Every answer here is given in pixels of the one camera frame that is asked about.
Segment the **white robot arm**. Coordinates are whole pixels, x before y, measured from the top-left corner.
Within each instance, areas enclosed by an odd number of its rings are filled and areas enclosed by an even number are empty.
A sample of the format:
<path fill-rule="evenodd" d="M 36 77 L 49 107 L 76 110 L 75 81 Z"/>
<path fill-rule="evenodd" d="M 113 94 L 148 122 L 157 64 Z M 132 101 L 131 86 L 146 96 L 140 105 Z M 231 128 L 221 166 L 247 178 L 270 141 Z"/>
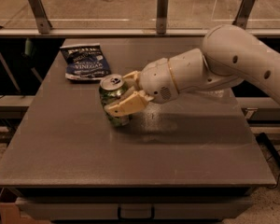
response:
<path fill-rule="evenodd" d="M 240 27 L 220 25 L 200 48 L 161 58 L 123 79 L 127 92 L 104 106 L 113 117 L 137 113 L 151 102 L 167 103 L 183 92 L 216 91 L 244 80 L 280 104 L 280 53 Z"/>

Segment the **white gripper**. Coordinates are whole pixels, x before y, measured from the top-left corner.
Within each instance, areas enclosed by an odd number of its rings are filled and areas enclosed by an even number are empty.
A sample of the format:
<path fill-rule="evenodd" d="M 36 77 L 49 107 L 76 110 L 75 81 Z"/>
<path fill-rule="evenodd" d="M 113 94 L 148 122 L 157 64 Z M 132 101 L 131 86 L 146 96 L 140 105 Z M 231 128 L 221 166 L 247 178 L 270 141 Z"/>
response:
<path fill-rule="evenodd" d="M 164 104 L 178 97 L 169 60 L 166 58 L 149 63 L 141 72 L 132 71 L 124 75 L 123 79 L 129 87 L 140 86 L 142 91 L 133 91 L 129 96 L 106 105 L 105 112 L 112 117 L 123 117 L 140 112 L 152 100 L 156 104 Z"/>

